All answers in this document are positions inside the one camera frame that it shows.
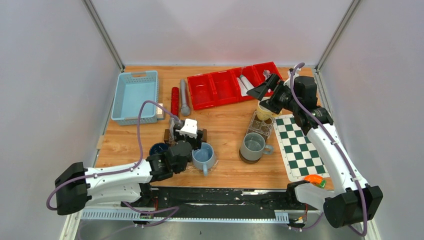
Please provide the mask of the orange green tape roll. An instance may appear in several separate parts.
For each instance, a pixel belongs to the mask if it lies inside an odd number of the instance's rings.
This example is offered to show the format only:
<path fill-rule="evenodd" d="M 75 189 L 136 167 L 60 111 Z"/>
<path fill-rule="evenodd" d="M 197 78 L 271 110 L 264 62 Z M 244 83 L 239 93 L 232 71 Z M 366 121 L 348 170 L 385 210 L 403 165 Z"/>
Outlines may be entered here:
<path fill-rule="evenodd" d="M 313 184 L 313 185 L 315 185 L 316 187 L 319 187 L 319 188 L 322 188 L 322 189 L 327 184 L 327 181 L 322 176 L 317 175 L 317 174 L 307 175 L 304 178 L 304 180 L 307 181 L 307 182 L 309 182 L 309 183 L 311 183 L 311 184 Z"/>

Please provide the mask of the cream yellow mug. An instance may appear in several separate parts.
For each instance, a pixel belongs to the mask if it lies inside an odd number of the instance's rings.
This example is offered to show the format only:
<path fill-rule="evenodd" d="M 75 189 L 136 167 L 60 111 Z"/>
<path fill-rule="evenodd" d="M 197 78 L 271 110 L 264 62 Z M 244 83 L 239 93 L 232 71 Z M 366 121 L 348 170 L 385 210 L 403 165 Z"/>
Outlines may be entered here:
<path fill-rule="evenodd" d="M 283 113 L 283 111 L 280 111 L 279 113 L 274 113 L 274 112 L 268 110 L 267 108 L 261 106 L 260 102 L 258 102 L 257 107 L 256 107 L 256 116 L 261 121 L 266 121 L 270 118 L 279 117 L 279 116 L 282 115 L 282 113 Z"/>

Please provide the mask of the aluminium corner frame post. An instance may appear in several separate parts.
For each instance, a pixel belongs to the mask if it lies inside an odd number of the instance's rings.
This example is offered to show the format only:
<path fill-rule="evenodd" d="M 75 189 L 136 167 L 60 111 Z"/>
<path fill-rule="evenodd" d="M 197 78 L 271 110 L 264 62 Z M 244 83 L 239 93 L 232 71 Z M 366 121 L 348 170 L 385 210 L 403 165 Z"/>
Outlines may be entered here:
<path fill-rule="evenodd" d="M 354 16 L 354 14 L 357 11 L 357 8 L 360 6 L 360 4 L 362 3 L 362 0 L 351 0 L 350 4 L 346 10 L 346 12 L 344 13 L 342 19 L 340 20 L 338 26 L 336 27 L 330 41 L 328 42 L 325 50 L 323 51 L 321 57 L 319 58 L 318 63 L 315 66 L 315 70 L 318 72 L 320 71 L 323 66 L 325 65 L 328 57 L 330 56 L 330 54 L 332 53 L 334 47 L 336 46 L 338 40 L 340 39 L 340 37 L 342 36 L 345 28 L 348 26 L 349 22 L 351 21 L 352 17 Z"/>

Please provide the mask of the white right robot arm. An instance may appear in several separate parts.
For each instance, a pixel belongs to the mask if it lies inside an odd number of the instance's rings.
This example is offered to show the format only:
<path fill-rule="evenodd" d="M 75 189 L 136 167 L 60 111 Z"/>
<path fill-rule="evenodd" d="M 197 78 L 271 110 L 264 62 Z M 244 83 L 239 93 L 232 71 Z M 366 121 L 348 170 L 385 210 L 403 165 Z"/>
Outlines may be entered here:
<path fill-rule="evenodd" d="M 314 207 L 323 212 L 334 228 L 366 224 L 374 218 L 383 192 L 379 186 L 369 185 L 350 160 L 332 117 L 318 105 L 313 77 L 301 75 L 282 81 L 273 73 L 246 93 L 272 113 L 283 109 L 292 112 L 294 122 L 314 145 L 332 179 L 333 192 L 307 180 L 288 184 L 285 201 L 290 208 L 298 209 L 303 204 Z"/>

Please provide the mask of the white green-cap toothpaste tube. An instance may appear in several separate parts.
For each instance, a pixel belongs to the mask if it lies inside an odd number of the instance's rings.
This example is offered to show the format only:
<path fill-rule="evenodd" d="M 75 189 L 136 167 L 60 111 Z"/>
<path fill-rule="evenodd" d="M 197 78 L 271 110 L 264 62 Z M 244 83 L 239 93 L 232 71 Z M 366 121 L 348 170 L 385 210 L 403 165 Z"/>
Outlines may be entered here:
<path fill-rule="evenodd" d="M 241 80 L 242 84 L 244 85 L 247 91 L 252 90 L 254 88 L 254 85 L 243 74 L 240 75 L 239 79 Z"/>

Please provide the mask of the dark blue mug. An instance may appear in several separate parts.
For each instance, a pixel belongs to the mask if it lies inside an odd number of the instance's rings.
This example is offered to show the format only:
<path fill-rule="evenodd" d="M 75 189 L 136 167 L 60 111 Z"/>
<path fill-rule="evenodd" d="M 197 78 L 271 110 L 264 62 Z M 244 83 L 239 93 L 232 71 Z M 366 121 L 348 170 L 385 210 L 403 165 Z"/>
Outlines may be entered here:
<path fill-rule="evenodd" d="M 165 153 L 169 149 L 169 145 L 164 142 L 155 143 L 149 150 L 149 156 Z"/>

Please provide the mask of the light blue mug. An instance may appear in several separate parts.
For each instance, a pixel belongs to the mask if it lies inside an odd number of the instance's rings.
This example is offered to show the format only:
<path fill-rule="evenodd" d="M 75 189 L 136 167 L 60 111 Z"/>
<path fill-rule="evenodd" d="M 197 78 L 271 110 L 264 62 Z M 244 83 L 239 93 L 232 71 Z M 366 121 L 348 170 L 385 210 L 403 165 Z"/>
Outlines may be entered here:
<path fill-rule="evenodd" d="M 199 149 L 192 151 L 192 163 L 205 177 L 208 176 L 209 170 L 212 169 L 216 162 L 215 151 L 207 142 L 203 142 Z"/>

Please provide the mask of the grey green mug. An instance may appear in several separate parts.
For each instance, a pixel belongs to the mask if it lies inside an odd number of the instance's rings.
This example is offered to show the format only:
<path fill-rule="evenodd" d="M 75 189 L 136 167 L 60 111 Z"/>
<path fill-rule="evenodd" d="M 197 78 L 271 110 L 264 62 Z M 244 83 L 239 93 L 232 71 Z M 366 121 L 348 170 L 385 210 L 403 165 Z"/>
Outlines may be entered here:
<path fill-rule="evenodd" d="M 274 152 L 272 145 L 266 144 L 265 139 L 258 133 L 251 132 L 245 135 L 239 149 L 241 160 L 248 164 L 257 163 L 263 155 Z"/>

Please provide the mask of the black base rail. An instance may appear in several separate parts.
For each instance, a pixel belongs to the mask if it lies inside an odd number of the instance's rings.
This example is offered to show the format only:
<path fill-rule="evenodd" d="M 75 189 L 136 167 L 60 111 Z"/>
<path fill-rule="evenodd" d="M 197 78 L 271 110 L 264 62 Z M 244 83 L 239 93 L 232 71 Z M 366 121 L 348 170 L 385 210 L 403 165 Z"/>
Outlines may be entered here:
<path fill-rule="evenodd" d="M 301 216 L 314 211 L 304 203 L 288 203 L 285 190 L 251 188 L 158 187 L 130 205 L 165 210 L 157 217 L 190 219 L 274 219 L 279 210 Z"/>

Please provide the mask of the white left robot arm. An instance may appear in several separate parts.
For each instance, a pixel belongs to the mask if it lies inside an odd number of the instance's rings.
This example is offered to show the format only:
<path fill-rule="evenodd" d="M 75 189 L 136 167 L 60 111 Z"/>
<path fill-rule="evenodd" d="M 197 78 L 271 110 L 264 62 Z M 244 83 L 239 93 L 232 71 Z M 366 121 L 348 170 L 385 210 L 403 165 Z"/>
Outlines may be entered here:
<path fill-rule="evenodd" d="M 149 206 L 153 201 L 150 184 L 173 177 L 192 162 L 192 151 L 202 147 L 205 133 L 198 130 L 195 138 L 176 135 L 167 150 L 152 154 L 140 163 L 113 167 L 84 167 L 71 164 L 54 182 L 59 216 L 76 213 L 87 206 L 110 202 L 137 202 Z"/>

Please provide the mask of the brown oval wooden tray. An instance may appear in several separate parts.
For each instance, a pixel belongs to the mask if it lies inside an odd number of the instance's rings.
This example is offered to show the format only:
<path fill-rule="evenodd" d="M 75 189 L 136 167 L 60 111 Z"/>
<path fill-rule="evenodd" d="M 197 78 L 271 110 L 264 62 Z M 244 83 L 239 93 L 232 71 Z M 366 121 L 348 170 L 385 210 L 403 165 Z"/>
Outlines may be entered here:
<path fill-rule="evenodd" d="M 255 110 L 239 148 L 240 159 L 247 164 L 257 163 L 263 155 L 270 155 L 274 147 L 267 144 L 273 131 L 274 119 L 260 120 Z"/>

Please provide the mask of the red bin with toothpaste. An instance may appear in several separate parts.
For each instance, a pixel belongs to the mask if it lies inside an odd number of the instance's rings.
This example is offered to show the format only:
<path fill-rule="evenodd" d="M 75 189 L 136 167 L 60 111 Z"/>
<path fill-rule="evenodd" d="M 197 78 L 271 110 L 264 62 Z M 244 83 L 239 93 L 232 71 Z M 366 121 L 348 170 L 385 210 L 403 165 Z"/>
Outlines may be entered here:
<path fill-rule="evenodd" d="M 235 77 L 235 83 L 239 88 L 241 101 L 251 100 L 247 91 L 258 87 L 264 82 L 264 77 L 260 76 L 256 69 L 251 66 L 237 67 L 229 70 Z"/>

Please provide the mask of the green white chessboard mat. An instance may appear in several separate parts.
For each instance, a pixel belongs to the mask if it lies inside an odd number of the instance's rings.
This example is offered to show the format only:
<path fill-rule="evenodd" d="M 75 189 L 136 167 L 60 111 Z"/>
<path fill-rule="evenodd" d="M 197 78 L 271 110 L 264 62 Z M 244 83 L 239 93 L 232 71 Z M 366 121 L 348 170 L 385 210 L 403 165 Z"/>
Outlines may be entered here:
<path fill-rule="evenodd" d="M 289 181 L 301 181 L 309 175 L 330 176 L 317 149 L 297 126 L 293 115 L 276 117 L 273 127 Z"/>

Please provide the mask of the clear textured plastic sheet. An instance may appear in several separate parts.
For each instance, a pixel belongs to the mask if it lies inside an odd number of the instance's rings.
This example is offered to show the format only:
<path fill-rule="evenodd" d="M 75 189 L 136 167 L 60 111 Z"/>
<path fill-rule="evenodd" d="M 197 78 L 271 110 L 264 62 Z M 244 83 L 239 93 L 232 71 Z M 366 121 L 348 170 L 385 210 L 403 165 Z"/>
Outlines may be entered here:
<path fill-rule="evenodd" d="M 274 118 L 271 117 L 267 120 L 260 120 L 257 117 L 257 111 L 252 114 L 251 120 L 246 130 L 246 135 L 249 133 L 257 133 L 261 135 L 265 141 L 268 140 L 271 133 L 274 131 Z"/>

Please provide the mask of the white toy brick block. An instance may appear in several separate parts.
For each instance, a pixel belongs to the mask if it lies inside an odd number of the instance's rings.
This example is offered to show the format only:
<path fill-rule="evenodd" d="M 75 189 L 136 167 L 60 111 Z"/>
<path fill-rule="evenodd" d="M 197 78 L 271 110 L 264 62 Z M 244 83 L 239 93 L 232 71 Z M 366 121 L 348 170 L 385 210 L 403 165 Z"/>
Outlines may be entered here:
<path fill-rule="evenodd" d="M 162 109 L 163 104 L 158 103 L 157 105 L 160 106 L 160 107 L 158 107 L 158 106 L 156 107 L 156 115 L 155 116 L 156 116 L 158 121 L 163 121 L 165 119 L 165 113 Z"/>

